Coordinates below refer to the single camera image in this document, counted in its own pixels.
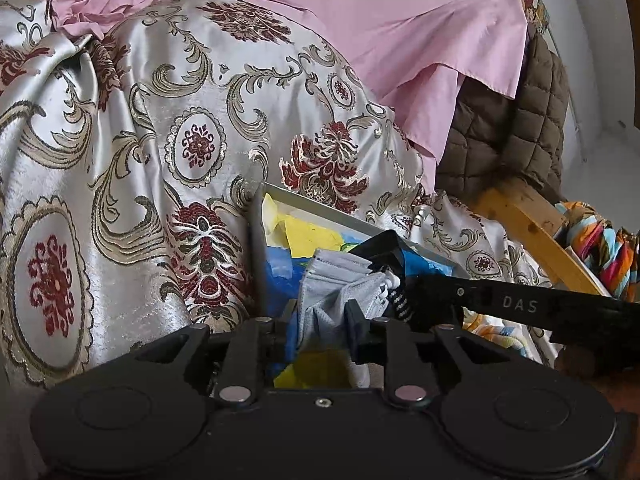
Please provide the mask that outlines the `grey face mask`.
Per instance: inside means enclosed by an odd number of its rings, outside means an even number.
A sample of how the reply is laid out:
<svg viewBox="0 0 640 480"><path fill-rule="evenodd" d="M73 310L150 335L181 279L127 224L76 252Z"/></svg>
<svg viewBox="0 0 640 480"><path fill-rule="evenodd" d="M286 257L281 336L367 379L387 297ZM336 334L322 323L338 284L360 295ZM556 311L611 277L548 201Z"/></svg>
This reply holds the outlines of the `grey face mask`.
<svg viewBox="0 0 640 480"><path fill-rule="evenodd" d="M318 249L314 253L300 281L297 350L341 347L350 300L356 301L367 320L383 315L400 278L390 270L373 271L370 264L350 252Z"/></svg>

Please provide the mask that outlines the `striped pastel sock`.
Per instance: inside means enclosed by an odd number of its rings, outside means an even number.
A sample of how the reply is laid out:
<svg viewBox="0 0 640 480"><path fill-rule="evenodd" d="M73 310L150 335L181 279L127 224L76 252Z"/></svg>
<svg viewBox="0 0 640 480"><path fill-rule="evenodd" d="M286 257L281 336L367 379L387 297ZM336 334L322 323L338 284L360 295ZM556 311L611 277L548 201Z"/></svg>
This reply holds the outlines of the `striped pastel sock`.
<svg viewBox="0 0 640 480"><path fill-rule="evenodd" d="M503 349L515 351L526 358L532 356L521 324L464 308L462 326L468 332L498 344Z"/></svg>

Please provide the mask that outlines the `colourful striped fabric bundle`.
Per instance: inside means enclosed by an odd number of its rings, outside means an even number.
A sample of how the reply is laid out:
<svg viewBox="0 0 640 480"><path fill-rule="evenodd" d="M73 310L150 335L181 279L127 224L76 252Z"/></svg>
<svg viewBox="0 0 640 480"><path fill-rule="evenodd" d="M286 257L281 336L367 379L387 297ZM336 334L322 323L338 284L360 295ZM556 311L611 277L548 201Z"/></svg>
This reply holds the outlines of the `colourful striped fabric bundle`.
<svg viewBox="0 0 640 480"><path fill-rule="evenodd" d="M556 203L567 220L564 234L578 259L602 283L612 297L639 300L639 233L613 223L583 202Z"/></svg>

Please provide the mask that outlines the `grey tray with cartoon lining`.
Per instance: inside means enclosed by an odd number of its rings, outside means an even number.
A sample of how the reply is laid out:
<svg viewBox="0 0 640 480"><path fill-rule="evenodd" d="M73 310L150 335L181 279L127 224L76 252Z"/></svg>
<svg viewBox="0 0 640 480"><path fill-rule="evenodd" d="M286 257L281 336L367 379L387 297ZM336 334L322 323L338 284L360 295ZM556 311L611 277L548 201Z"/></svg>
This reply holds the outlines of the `grey tray with cartoon lining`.
<svg viewBox="0 0 640 480"><path fill-rule="evenodd" d="M280 318L284 311L292 311L298 318L300 281L318 249L350 252L386 231L271 184L258 188L250 206L250 229L260 310L272 318ZM453 266L454 275L459 276L456 264L405 243L425 258ZM400 286L390 293L390 303L380 318L398 320L399 300ZM338 348L296 349L294 361L274 382L280 388L304 389L369 388L374 384L369 365L356 364L350 357L346 339Z"/></svg>

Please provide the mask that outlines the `brown quilted jacket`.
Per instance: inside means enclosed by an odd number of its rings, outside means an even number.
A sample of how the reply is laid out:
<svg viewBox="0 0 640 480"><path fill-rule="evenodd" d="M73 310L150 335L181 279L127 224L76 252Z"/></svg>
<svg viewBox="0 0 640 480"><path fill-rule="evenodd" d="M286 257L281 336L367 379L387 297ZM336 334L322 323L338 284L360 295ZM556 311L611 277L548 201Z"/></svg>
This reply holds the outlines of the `brown quilted jacket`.
<svg viewBox="0 0 640 480"><path fill-rule="evenodd" d="M525 48L514 99L465 79L437 167L436 188L460 200L475 200L497 181L520 177L542 196L558 198L568 104L564 65L536 32Z"/></svg>

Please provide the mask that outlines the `floral satin bedspread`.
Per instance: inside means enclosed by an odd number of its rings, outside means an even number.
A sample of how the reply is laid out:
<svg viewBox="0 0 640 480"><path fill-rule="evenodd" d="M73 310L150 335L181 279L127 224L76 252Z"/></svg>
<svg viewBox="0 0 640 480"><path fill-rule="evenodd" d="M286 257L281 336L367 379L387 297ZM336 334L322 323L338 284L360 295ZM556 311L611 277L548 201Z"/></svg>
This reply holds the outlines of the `floral satin bedspread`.
<svg viewBox="0 0 640 480"><path fill-rule="evenodd" d="M1 3L1 371L22 396L191 322L253 314L260 182L393 230L471 278L547 286L499 223L427 191L419 153L312 29L170 0L70 39Z"/></svg>

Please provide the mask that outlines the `pink hanging sheet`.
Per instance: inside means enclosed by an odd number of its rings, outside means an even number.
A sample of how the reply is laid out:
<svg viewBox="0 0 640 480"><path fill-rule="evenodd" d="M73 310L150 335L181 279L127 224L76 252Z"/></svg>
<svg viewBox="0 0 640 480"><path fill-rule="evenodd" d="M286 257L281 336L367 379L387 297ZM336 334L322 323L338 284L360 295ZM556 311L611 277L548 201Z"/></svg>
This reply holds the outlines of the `pink hanging sheet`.
<svg viewBox="0 0 640 480"><path fill-rule="evenodd" d="M105 35L160 0L53 0L55 26ZM434 188L454 106L473 79L513 98L527 22L521 0L247 0L320 32L396 114Z"/></svg>

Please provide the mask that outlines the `cartoon wall poster right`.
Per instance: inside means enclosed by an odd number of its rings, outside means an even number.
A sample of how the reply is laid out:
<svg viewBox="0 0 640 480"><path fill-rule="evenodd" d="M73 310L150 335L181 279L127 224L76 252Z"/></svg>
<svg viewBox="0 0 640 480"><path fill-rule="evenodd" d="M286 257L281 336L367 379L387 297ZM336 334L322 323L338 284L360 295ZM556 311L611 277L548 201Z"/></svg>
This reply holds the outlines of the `cartoon wall poster right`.
<svg viewBox="0 0 640 480"><path fill-rule="evenodd" d="M525 17L532 32L544 35L549 27L549 12L542 0L521 0Z"/></svg>

